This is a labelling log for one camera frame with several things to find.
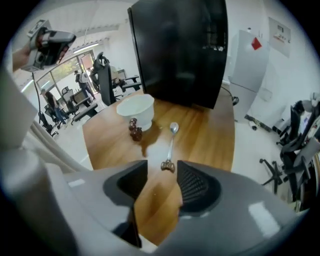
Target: metal spoon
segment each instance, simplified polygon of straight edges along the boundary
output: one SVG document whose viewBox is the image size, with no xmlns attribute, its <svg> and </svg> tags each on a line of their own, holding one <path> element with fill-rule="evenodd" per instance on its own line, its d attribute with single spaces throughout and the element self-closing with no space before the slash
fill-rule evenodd
<svg viewBox="0 0 320 256">
<path fill-rule="evenodd" d="M 166 159 L 165 162 L 161 163 L 161 170 L 169 170 L 172 173 L 175 172 L 175 165 L 171 162 L 172 159 L 172 151 L 174 148 L 174 137 L 176 135 L 176 133 L 179 130 L 179 125 L 176 122 L 172 122 L 170 124 L 170 131 L 172 132 L 172 138 L 171 138 L 171 142 L 170 142 L 170 147 L 169 147 L 169 152 L 168 152 L 168 157 Z"/>
</svg>

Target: hand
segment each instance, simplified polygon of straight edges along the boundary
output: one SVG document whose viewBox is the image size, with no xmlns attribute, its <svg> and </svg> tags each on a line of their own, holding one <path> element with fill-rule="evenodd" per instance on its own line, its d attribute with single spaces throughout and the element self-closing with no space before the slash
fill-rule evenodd
<svg viewBox="0 0 320 256">
<path fill-rule="evenodd" d="M 12 55 L 12 68 L 13 72 L 20 69 L 24 65 L 28 63 L 29 55 L 30 55 L 31 49 L 29 42 L 20 50 L 17 50 Z"/>
</svg>

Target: black screen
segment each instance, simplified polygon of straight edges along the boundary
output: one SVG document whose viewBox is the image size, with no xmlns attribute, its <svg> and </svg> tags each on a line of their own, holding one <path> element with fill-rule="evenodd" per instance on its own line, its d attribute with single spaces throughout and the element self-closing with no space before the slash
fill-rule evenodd
<svg viewBox="0 0 320 256">
<path fill-rule="evenodd" d="M 144 92 L 213 108 L 228 50 L 225 0 L 140 0 L 128 13 Z"/>
</svg>

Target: black cable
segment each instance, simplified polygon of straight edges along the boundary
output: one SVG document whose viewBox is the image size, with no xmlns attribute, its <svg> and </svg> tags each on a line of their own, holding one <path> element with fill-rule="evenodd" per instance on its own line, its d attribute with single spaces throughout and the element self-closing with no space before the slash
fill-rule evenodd
<svg viewBox="0 0 320 256">
<path fill-rule="evenodd" d="M 228 89 L 224 88 L 223 86 L 221 86 L 221 88 L 226 90 L 230 94 L 230 96 L 232 98 L 232 105 L 233 106 L 235 106 L 235 105 L 237 105 L 239 103 L 239 98 L 238 97 L 232 96 L 231 92 Z"/>
<path fill-rule="evenodd" d="M 38 88 L 37 88 L 37 85 L 36 85 L 36 81 L 35 81 L 35 75 L 34 73 L 32 72 L 32 79 L 33 79 L 33 84 L 34 84 L 34 88 L 35 88 L 35 91 L 36 91 L 36 95 L 38 97 L 38 105 L 39 105 L 39 108 L 38 108 L 38 116 L 39 116 L 39 124 L 40 124 L 40 97 L 39 97 L 39 92 L 38 92 Z"/>
</svg>

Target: bowl rim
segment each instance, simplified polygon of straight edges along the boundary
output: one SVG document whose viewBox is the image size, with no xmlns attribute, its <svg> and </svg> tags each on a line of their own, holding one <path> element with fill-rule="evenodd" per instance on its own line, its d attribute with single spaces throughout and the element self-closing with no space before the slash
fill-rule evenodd
<svg viewBox="0 0 320 256">
<path fill-rule="evenodd" d="M 121 105 L 123 105 L 125 102 L 129 101 L 130 99 L 134 99 L 134 98 L 137 98 L 137 97 L 148 97 L 151 99 L 151 104 L 146 106 L 142 111 L 140 111 L 139 113 L 134 113 L 134 114 L 121 114 L 119 113 L 119 108 Z M 128 98 L 125 98 L 124 100 L 122 100 L 122 102 L 120 102 L 120 104 L 118 106 L 116 106 L 116 113 L 122 117 L 129 117 L 129 116 L 135 116 L 135 115 L 139 115 L 141 114 L 142 112 L 146 111 L 148 108 L 150 108 L 155 102 L 155 98 L 152 97 L 150 94 L 147 94 L 147 93 L 144 93 L 144 94 L 137 94 L 137 95 L 133 95 L 131 97 L 128 97 Z"/>
</svg>

